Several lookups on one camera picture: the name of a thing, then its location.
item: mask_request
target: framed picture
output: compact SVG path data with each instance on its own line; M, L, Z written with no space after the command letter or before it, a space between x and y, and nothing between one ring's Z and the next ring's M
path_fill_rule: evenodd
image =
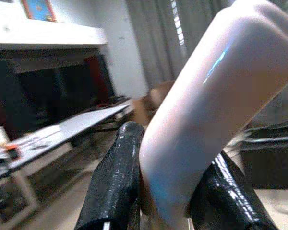
M49 0L22 0L29 19L56 22Z

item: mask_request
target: white mantel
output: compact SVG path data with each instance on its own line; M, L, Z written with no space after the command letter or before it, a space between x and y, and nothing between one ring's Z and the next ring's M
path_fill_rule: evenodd
M0 49L94 48L107 43L103 29L22 20L0 23Z

